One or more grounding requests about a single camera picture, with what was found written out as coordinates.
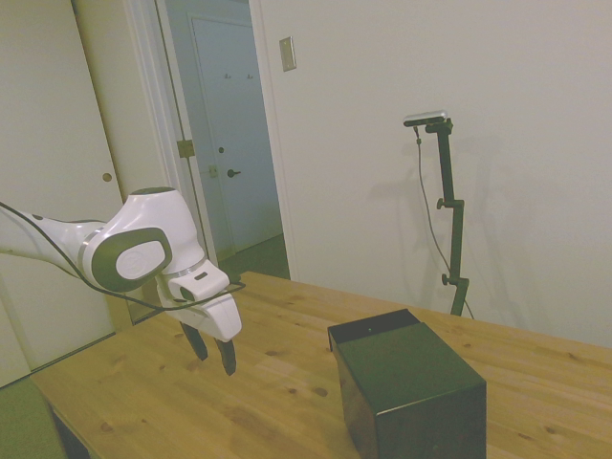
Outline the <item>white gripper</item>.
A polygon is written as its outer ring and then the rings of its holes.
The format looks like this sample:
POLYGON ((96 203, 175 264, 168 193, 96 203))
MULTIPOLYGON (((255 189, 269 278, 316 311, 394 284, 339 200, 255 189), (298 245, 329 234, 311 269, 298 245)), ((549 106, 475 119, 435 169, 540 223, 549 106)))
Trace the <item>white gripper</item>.
POLYGON ((159 280, 158 293, 165 308, 178 307, 176 299, 188 303, 205 301, 168 314, 181 321, 183 333, 200 361, 208 358, 208 350, 199 331, 214 337, 224 370, 231 376, 237 367, 232 339, 241 331, 242 322, 235 300, 227 291, 229 285, 228 281, 173 280, 165 284, 159 280))

